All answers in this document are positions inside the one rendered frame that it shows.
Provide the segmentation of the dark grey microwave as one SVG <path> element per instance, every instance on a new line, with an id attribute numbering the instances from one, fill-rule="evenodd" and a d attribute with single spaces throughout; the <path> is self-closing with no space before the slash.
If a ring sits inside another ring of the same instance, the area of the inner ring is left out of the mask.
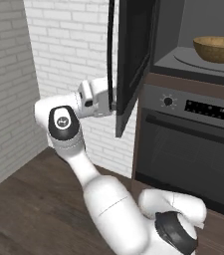
<path id="1" fill-rule="evenodd" d="M 150 71 L 156 74 L 224 86 L 224 71 L 214 64 L 185 64 L 174 58 L 181 50 L 194 53 L 193 39 L 224 37 L 224 0 L 158 0 L 154 14 Z"/>

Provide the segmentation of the grey microwave turntable plate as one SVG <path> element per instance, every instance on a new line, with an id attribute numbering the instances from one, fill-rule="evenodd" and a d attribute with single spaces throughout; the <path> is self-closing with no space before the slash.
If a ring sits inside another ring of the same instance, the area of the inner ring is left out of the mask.
<path id="1" fill-rule="evenodd" d="M 202 60 L 193 49 L 182 49 L 174 53 L 174 58 L 192 67 L 224 73 L 224 64 L 210 63 Z"/>

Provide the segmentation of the dark grey oven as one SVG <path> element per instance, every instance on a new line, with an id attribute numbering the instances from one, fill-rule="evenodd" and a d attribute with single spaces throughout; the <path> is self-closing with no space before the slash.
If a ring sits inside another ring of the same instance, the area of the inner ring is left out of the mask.
<path id="1" fill-rule="evenodd" d="M 224 214 L 224 100 L 146 85 L 135 179 Z"/>

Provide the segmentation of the brown wooden bowl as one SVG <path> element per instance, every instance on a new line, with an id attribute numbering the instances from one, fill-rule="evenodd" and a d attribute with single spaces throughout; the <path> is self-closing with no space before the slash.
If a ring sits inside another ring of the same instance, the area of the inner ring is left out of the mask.
<path id="1" fill-rule="evenodd" d="M 198 56 L 207 62 L 224 64 L 224 37 L 202 36 L 193 39 Z"/>

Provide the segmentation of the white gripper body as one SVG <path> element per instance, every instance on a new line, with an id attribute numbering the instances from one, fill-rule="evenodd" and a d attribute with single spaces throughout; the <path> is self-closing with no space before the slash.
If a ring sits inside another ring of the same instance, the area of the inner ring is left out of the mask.
<path id="1" fill-rule="evenodd" d="M 115 111 L 116 85 L 109 87 L 107 77 L 97 78 L 91 81 L 93 90 L 94 117 L 101 118 L 110 116 Z"/>

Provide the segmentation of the black oven knob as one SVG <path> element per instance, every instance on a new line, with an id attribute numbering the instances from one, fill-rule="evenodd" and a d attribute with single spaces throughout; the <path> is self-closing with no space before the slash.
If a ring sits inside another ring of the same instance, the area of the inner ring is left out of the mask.
<path id="1" fill-rule="evenodd" d="M 172 97 L 172 95 L 163 96 L 161 101 L 164 107 L 175 107 L 175 99 Z"/>

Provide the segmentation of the dark oven door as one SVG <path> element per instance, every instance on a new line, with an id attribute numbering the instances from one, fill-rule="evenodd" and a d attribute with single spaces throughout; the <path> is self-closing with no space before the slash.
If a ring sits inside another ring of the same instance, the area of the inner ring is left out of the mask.
<path id="1" fill-rule="evenodd" d="M 182 127 L 224 136 L 224 128 L 144 109 L 135 179 L 152 187 L 191 194 L 224 214 L 224 144 L 145 121 L 148 115 Z"/>

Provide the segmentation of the black microwave door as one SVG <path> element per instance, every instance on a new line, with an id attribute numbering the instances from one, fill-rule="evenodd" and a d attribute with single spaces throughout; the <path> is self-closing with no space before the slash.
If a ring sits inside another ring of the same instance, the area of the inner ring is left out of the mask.
<path id="1" fill-rule="evenodd" d="M 122 137 L 148 73 L 159 3 L 160 0 L 119 0 L 116 137 Z"/>

